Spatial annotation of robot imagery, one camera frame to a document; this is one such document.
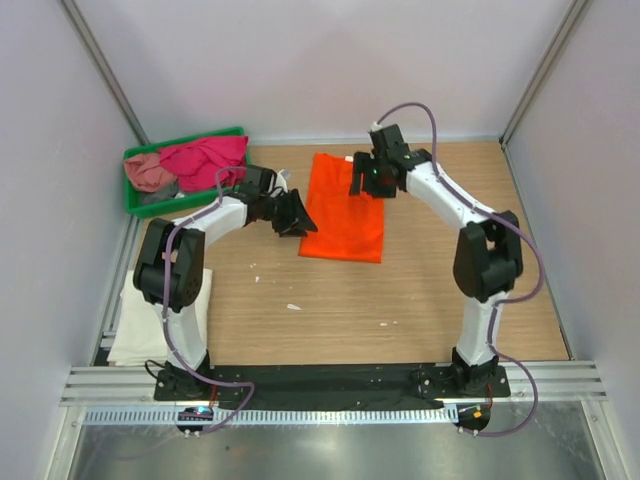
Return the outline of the orange t shirt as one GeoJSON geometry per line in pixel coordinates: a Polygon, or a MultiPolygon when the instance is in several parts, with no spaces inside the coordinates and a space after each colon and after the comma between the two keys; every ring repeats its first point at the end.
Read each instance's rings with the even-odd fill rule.
{"type": "Polygon", "coordinates": [[[353,162],[314,155],[306,210],[317,226],[301,239],[302,257],[379,263],[384,247],[384,201],[349,189],[353,162]]]}

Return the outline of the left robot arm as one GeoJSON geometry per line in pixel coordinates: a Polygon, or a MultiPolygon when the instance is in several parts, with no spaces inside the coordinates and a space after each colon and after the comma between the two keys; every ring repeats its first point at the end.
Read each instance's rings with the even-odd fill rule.
{"type": "Polygon", "coordinates": [[[318,227],[300,193],[283,173],[249,165],[238,169],[234,187],[216,183],[216,199],[179,220],[154,219],[148,225],[133,274],[133,286],[158,314],[167,360],[157,385],[192,400],[219,383],[212,380],[208,348],[202,340],[195,302],[204,279],[208,247],[254,222],[271,224],[281,237],[306,237],[318,227]]]}

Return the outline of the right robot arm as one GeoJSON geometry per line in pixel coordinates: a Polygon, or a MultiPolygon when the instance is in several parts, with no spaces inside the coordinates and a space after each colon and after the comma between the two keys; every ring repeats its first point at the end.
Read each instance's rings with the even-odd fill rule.
{"type": "Polygon", "coordinates": [[[511,211],[498,213],[477,201],[441,169],[431,152],[413,150],[398,125],[375,123],[369,153],[353,155],[349,194],[394,198],[399,191],[422,201],[458,232],[454,281],[466,298],[459,340],[452,349],[448,380],[459,394],[483,391],[496,375],[498,356],[489,343],[492,307],[505,300],[523,273],[520,236],[503,220],[519,225],[511,211]]]}

